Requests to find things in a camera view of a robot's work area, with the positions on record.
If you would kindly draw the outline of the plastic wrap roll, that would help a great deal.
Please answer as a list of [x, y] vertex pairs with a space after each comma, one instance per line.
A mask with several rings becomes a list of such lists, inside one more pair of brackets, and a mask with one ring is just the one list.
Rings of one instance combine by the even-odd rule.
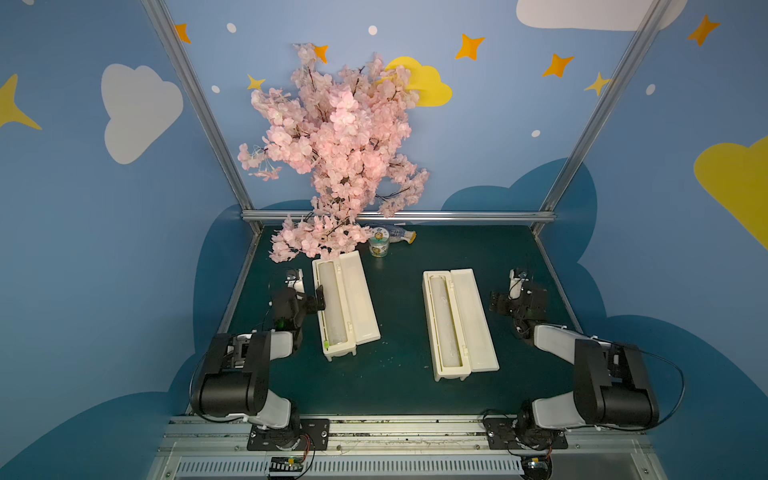
[[444, 367], [460, 367], [462, 361], [445, 278], [431, 277], [430, 287], [442, 364]]
[[328, 343], [330, 346], [346, 343], [348, 335], [334, 264], [331, 262], [322, 263], [318, 272], [325, 299], [324, 315]]

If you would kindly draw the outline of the dispenser base tray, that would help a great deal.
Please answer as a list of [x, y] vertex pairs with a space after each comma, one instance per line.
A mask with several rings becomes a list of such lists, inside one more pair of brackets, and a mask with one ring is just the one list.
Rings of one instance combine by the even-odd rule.
[[315, 291], [324, 303], [318, 311], [323, 355], [329, 362], [355, 355], [357, 342], [341, 266], [336, 260], [314, 260], [312, 268]]

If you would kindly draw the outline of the white wrap dispenser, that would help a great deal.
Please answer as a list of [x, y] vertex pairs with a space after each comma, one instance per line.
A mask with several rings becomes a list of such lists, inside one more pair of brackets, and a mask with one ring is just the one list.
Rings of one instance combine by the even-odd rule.
[[454, 282], [449, 271], [422, 275], [434, 380], [465, 380], [472, 368]]

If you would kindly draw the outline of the dispenser lid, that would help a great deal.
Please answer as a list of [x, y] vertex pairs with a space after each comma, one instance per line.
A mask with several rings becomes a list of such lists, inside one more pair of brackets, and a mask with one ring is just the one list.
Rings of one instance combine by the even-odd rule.
[[357, 345], [381, 338], [371, 295], [358, 251], [339, 257], [344, 293], [351, 313]]
[[499, 370], [499, 362], [472, 269], [450, 270], [473, 373]]

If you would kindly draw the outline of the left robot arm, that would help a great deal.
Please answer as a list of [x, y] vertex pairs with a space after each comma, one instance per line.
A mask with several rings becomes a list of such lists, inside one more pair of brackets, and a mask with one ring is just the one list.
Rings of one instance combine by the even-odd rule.
[[301, 419], [269, 386], [271, 362], [295, 354], [305, 317], [324, 309], [322, 288], [308, 295], [284, 287], [272, 297], [273, 329], [214, 336], [190, 382], [192, 411], [212, 423], [249, 423], [249, 451], [325, 450], [330, 422]]

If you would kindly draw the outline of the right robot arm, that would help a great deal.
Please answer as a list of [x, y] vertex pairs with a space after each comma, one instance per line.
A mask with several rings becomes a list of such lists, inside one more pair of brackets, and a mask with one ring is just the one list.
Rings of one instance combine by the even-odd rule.
[[[573, 389], [523, 402], [512, 425], [515, 442], [532, 450], [551, 448], [568, 430], [606, 428], [644, 432], [667, 422], [681, 407], [687, 384], [674, 362], [636, 345], [587, 336], [548, 321], [548, 291], [524, 278], [507, 292], [490, 293], [489, 310], [512, 319], [519, 339], [573, 367]], [[676, 370], [680, 392], [671, 411], [661, 413], [645, 358]]]

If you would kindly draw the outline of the green printed cup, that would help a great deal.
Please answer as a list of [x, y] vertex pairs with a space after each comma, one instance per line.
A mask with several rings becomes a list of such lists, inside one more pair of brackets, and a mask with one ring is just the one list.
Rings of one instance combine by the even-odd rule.
[[369, 251], [373, 257], [383, 258], [388, 254], [390, 234], [386, 228], [374, 228], [368, 240]]

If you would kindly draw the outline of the small plastic bottle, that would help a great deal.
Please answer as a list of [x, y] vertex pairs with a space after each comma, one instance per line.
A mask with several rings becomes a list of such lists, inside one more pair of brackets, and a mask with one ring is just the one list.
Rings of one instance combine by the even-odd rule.
[[407, 242], [408, 244], [412, 244], [417, 236], [414, 231], [409, 231], [401, 226], [396, 225], [375, 225], [372, 228], [372, 232], [372, 238], [377, 242]]

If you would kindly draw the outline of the left small circuit board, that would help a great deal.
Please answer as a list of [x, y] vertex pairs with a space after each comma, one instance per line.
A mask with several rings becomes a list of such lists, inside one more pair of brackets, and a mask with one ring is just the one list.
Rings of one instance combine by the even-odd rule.
[[305, 461], [296, 456], [273, 456], [267, 463], [266, 475], [269, 479], [297, 478], [305, 471]]

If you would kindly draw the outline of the small circuit board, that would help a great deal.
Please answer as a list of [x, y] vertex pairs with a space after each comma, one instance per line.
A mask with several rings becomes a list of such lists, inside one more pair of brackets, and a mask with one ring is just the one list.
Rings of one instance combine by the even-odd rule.
[[273, 456], [267, 463], [266, 475], [269, 479], [297, 478], [305, 471], [305, 461], [296, 456]]
[[520, 459], [523, 480], [549, 480], [552, 475], [552, 461], [548, 457], [527, 456]]

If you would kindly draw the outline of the right small circuit board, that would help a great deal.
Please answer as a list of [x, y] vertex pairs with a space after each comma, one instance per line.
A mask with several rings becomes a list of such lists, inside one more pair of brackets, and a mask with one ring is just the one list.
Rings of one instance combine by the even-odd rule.
[[549, 480], [552, 475], [552, 461], [548, 457], [527, 456], [520, 459], [523, 480]]

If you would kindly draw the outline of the pink cherry blossom tree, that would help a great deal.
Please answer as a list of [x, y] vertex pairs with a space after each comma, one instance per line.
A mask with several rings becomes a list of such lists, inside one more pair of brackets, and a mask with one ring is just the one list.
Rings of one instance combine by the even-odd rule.
[[420, 200], [429, 178], [399, 151], [411, 134], [408, 112], [419, 100], [408, 67], [388, 68], [375, 55], [361, 68], [332, 76], [317, 69], [323, 59], [318, 46], [296, 50], [300, 65], [291, 80], [297, 92], [252, 92], [251, 105], [269, 128], [261, 145], [242, 144], [237, 155], [252, 177], [276, 180], [287, 166], [309, 176], [316, 191], [311, 213], [286, 218], [272, 236], [275, 263], [355, 250], [372, 236], [358, 222], [367, 207], [391, 217]]

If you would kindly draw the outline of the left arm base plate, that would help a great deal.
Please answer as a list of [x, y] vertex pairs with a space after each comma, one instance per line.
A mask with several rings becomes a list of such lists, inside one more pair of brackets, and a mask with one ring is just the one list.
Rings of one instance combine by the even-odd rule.
[[248, 451], [325, 451], [328, 448], [330, 420], [303, 418], [282, 429], [251, 427]]

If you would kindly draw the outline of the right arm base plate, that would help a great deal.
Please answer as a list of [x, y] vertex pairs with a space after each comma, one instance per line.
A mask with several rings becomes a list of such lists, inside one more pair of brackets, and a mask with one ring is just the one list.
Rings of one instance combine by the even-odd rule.
[[491, 450], [565, 450], [568, 448], [565, 433], [520, 423], [516, 418], [485, 417], [481, 420]]

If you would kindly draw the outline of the aluminium rail base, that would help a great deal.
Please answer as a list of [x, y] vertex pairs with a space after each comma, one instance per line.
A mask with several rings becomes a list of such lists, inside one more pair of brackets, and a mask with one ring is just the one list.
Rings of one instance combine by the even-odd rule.
[[522, 479], [520, 459], [548, 457], [550, 479], [663, 479], [648, 437], [605, 429], [565, 432], [568, 448], [491, 450], [475, 415], [330, 416], [325, 451], [248, 451], [251, 426], [170, 421], [150, 467], [150, 479], [269, 479], [273, 456], [305, 461], [297, 478], [276, 479]]

